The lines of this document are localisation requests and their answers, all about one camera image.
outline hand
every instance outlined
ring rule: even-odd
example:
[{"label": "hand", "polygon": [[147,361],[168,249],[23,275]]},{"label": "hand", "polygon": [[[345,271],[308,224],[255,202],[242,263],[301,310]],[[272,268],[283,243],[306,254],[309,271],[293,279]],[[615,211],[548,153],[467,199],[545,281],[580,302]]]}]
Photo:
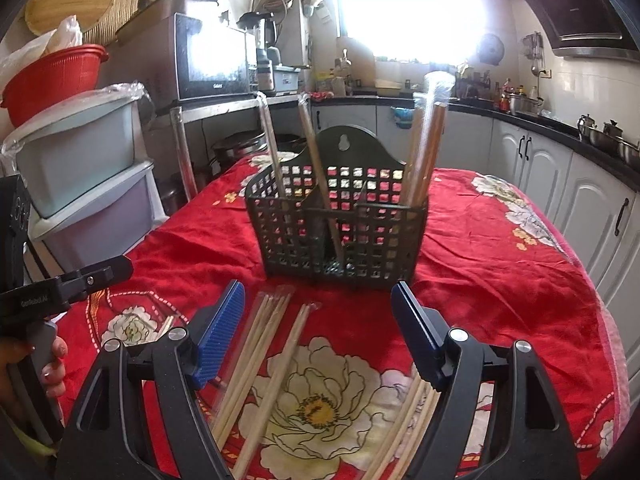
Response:
[{"label": "hand", "polygon": [[[33,351],[28,343],[13,338],[0,338],[0,406],[16,421],[26,420],[24,410],[15,396],[13,387],[6,371],[9,364],[18,364]],[[51,346],[55,361],[46,365],[40,377],[40,381],[46,387],[47,397],[55,399],[61,397],[65,391],[66,370],[60,360],[68,353],[65,341],[57,337]]]}]

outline range hood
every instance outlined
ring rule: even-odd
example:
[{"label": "range hood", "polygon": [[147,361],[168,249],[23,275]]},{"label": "range hood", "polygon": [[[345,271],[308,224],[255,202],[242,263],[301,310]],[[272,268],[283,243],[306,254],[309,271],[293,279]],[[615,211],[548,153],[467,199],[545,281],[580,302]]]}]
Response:
[{"label": "range hood", "polygon": [[636,41],[609,0],[525,1],[540,20],[556,56],[640,62]]}]

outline pink tablecloth edge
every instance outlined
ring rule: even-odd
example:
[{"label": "pink tablecloth edge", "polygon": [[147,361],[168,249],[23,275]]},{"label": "pink tablecloth edge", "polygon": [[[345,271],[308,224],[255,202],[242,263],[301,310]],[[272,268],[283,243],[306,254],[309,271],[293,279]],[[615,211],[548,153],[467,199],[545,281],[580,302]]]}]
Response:
[{"label": "pink tablecloth edge", "polygon": [[583,278],[589,283],[591,293],[600,305],[600,311],[598,313],[598,333],[600,334],[600,340],[602,341],[602,347],[607,353],[607,363],[614,381],[614,405],[615,405],[615,424],[613,425],[613,442],[615,442],[622,431],[625,429],[626,424],[629,422],[630,416],[630,400],[629,400],[629,380],[626,373],[626,358],[625,350],[622,346],[622,339],[620,339],[620,332],[610,312],[604,306],[600,295],[596,291],[591,278],[584,269],[584,266],[580,262],[580,259],[575,254],[574,250],[564,239],[560,231],[546,218],[544,213],[537,208],[537,206],[524,195],[524,193],[518,190],[520,195],[527,201],[530,207],[533,209],[538,218],[542,219],[546,228],[553,235],[556,242],[562,247],[562,250],[567,254],[572,265],[580,269]]}]

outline silver screw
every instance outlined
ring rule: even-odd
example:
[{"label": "silver screw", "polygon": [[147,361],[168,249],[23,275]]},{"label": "silver screw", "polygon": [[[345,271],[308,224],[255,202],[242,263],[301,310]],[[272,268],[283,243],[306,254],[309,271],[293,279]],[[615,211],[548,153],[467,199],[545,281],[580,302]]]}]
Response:
[{"label": "silver screw", "polygon": [[115,352],[120,348],[120,342],[117,339],[109,339],[103,347],[107,352]]},{"label": "silver screw", "polygon": [[174,328],[169,332],[169,339],[171,341],[180,341],[187,335],[187,331],[181,327]]},{"label": "silver screw", "polygon": [[449,332],[449,337],[452,338],[453,341],[458,341],[462,343],[463,341],[466,341],[467,339],[469,339],[469,334],[466,333],[461,328],[454,328]]},{"label": "silver screw", "polygon": [[531,352],[531,345],[526,341],[516,341],[516,348],[524,354]]}]

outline red tablecloth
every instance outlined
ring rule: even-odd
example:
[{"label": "red tablecloth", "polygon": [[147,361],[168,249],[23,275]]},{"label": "red tablecloth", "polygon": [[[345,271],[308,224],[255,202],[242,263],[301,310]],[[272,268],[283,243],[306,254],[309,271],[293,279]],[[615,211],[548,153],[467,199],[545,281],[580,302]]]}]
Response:
[{"label": "red tablecloth", "polygon": [[[127,283],[73,306],[60,322],[69,342],[67,394],[71,405],[100,344],[152,340],[166,316],[184,321],[213,304],[226,284],[240,280],[247,305],[265,286],[294,283],[296,293],[269,350],[281,350],[300,305],[322,307],[306,324],[278,415],[254,457],[249,480],[350,480],[361,475],[406,395],[412,364],[389,308],[389,294],[336,285],[268,280],[251,227],[242,183],[264,160],[246,160],[210,184],[187,207],[152,232],[129,255]],[[578,259],[553,226],[516,189],[469,171],[437,170],[427,229],[412,290],[452,326],[480,341],[532,343],[562,402],[578,451],[590,473],[628,419],[628,390],[618,331]],[[262,364],[239,423],[223,449],[235,462],[275,359]],[[150,384],[150,427],[162,434]],[[204,397],[211,400],[215,389]],[[492,389],[484,385],[476,428],[488,419]],[[305,419],[304,406],[321,399],[326,420]],[[159,463],[175,471],[167,444],[156,439]],[[482,431],[474,430],[463,465],[474,466]]]}]

